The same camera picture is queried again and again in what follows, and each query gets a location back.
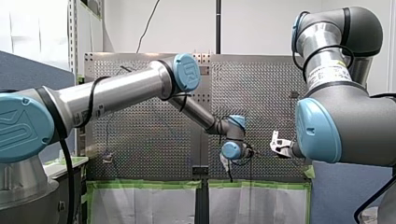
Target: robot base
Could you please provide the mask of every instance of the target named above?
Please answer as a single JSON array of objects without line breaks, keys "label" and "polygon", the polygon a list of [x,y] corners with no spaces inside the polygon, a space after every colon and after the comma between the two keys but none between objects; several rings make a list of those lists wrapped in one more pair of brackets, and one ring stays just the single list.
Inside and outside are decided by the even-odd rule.
[{"label": "robot base", "polygon": [[0,205],[1,223],[57,224],[60,206],[58,182],[51,180],[45,193],[31,200]]}]

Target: perforated metal panel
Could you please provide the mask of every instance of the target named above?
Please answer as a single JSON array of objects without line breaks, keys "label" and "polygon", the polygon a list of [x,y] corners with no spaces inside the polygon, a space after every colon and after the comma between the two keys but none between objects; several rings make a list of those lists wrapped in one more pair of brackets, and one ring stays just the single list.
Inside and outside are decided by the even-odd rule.
[{"label": "perforated metal panel", "polygon": [[[89,78],[115,76],[126,73],[121,66],[139,70],[152,60],[169,56],[172,55],[89,54],[86,74]],[[90,161],[88,177],[191,179],[190,124],[189,119],[160,99],[97,120],[87,127],[87,145],[96,154]],[[113,162],[104,163],[103,157],[109,153],[113,153]]]},{"label": "perforated metal panel", "polygon": [[[274,129],[279,138],[294,138],[294,106],[291,91],[305,93],[301,72],[291,57],[213,55],[211,58],[212,113],[240,114],[247,118],[247,142],[261,157],[252,166],[233,165],[233,178],[298,181],[304,178],[301,160],[282,160],[270,146]],[[211,136],[209,174],[228,178],[219,162],[219,138]]]},{"label": "perforated metal panel", "polygon": [[[149,61],[170,56],[87,54],[85,74],[87,81],[115,76],[125,73],[121,65],[138,70],[145,68]],[[205,62],[205,67],[209,66],[209,78],[203,78],[203,81],[211,82],[211,88],[202,83],[202,89],[194,98],[202,101],[202,95],[198,97],[198,93],[210,94],[209,105],[216,116],[245,115],[247,141],[262,154],[253,159],[251,176],[247,165],[234,166],[233,177],[305,181],[302,161],[281,160],[269,148],[275,128],[280,131],[281,138],[294,137],[293,114],[297,99],[290,99],[290,92],[297,91],[300,95],[305,92],[301,73],[292,64],[291,57],[211,55],[208,60],[210,63]],[[206,140],[202,133],[197,133],[196,126],[159,99],[99,119],[87,126],[86,134],[88,151],[96,154],[88,169],[88,177],[92,179],[189,180],[192,178],[191,166],[196,163],[192,161],[208,163],[211,178],[228,178],[219,162],[219,137],[211,136],[209,144],[203,143]],[[194,153],[197,148],[209,151],[208,160],[202,157],[205,153]],[[113,162],[103,163],[103,155],[108,153],[114,154]],[[197,160],[191,155],[201,156]]]}]

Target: gray panel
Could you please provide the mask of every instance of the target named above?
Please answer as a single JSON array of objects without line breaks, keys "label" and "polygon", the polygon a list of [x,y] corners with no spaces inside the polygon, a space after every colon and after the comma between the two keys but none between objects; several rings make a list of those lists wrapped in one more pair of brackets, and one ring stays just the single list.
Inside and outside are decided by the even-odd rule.
[{"label": "gray panel", "polygon": [[[124,74],[146,68],[170,54],[106,54],[86,56],[86,78]],[[108,124],[108,147],[106,127]],[[148,180],[191,179],[191,121],[172,105],[151,99],[109,115],[87,126],[87,146],[96,151],[88,177]],[[113,162],[103,155],[113,153]]]},{"label": "gray panel", "polygon": [[[290,92],[305,93],[301,72],[291,57],[213,55],[212,113],[247,117],[247,142],[260,151],[249,165],[233,166],[233,178],[303,181],[302,160],[279,159],[270,149],[272,132],[294,138],[294,106]],[[219,138],[210,137],[209,176],[228,178],[219,161]]]},{"label": "gray panel", "polygon": [[[85,74],[87,81],[115,76],[125,73],[121,65],[138,70],[151,60],[169,56],[172,55],[87,54]],[[260,158],[253,159],[251,176],[247,166],[234,167],[233,177],[305,181],[301,160],[281,160],[269,148],[274,128],[280,131],[281,138],[291,139],[295,135],[297,99],[290,99],[290,91],[304,95],[305,88],[291,57],[208,56],[210,63],[206,61],[201,66],[209,66],[209,74],[202,69],[205,77],[193,98],[208,109],[211,107],[219,118],[230,114],[247,116],[247,141],[262,153]],[[131,106],[87,126],[87,146],[96,154],[90,161],[89,178],[191,179],[191,167],[208,162],[211,178],[228,178],[219,162],[219,137],[207,140],[206,134],[198,133],[186,116],[158,99]],[[103,163],[106,151],[114,154],[112,163]]]},{"label": "gray panel", "polygon": [[[75,84],[75,76],[70,72],[3,51],[0,51],[0,78],[0,90],[26,90],[41,86],[59,90]],[[66,142],[69,151],[73,152],[76,142],[74,131]],[[59,143],[46,147],[39,154],[41,161],[58,158],[60,149]]]}]

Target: green tape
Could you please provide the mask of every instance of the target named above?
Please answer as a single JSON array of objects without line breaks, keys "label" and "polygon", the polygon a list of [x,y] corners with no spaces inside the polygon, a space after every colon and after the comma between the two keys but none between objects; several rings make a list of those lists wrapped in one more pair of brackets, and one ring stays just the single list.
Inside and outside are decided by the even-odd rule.
[{"label": "green tape", "polygon": [[313,165],[308,165],[304,169],[304,174],[310,179],[315,179],[315,170]]},{"label": "green tape", "polygon": [[209,187],[213,189],[223,188],[241,188],[241,187],[257,187],[266,189],[309,189],[310,183],[281,183],[274,181],[234,181],[230,183],[228,180],[209,180]]},{"label": "green tape", "polygon": [[312,192],[312,185],[311,183],[309,183],[309,188],[306,189],[306,208],[305,208],[306,224],[309,224],[311,219],[311,192]]},{"label": "green tape", "polygon": [[[72,157],[72,163],[77,163],[79,161],[82,161],[86,159],[85,157]],[[66,165],[66,160],[63,158],[61,161],[53,160],[53,161],[47,161],[44,163],[44,165],[51,165],[53,163],[58,163],[60,165]]]},{"label": "green tape", "polygon": [[88,181],[87,187],[93,189],[198,189],[200,181],[145,181],[123,180]]},{"label": "green tape", "polygon": [[85,202],[87,202],[87,201],[88,201],[88,199],[87,199],[87,194],[81,195],[81,203],[85,203]]},{"label": "green tape", "polygon": [[[236,180],[230,183],[229,180],[209,180],[209,187],[222,188],[242,188],[256,187],[266,189],[300,189],[306,190],[306,224],[309,224],[310,204],[311,204],[311,183],[281,183],[274,181],[246,181]],[[93,192],[96,189],[198,189],[201,187],[200,181],[146,181],[146,180],[104,180],[104,181],[87,181],[88,203],[88,223],[92,220],[92,201]]]}]

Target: white wall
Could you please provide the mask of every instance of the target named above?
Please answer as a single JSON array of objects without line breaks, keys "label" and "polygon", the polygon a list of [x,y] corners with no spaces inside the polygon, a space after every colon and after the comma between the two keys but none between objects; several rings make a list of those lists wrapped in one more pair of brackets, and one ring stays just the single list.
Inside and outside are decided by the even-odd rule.
[{"label": "white wall", "polygon": [[[105,0],[105,51],[134,52],[156,0]],[[222,53],[290,54],[291,26],[318,0],[222,1]],[[216,1],[161,1],[140,52],[212,52]]]},{"label": "white wall", "polygon": [[222,1],[222,53],[291,55],[295,18],[320,8],[318,0]]},{"label": "white wall", "polygon": [[[105,0],[105,51],[135,52],[156,0]],[[213,0],[161,1],[140,52],[209,52],[215,48]]]}]

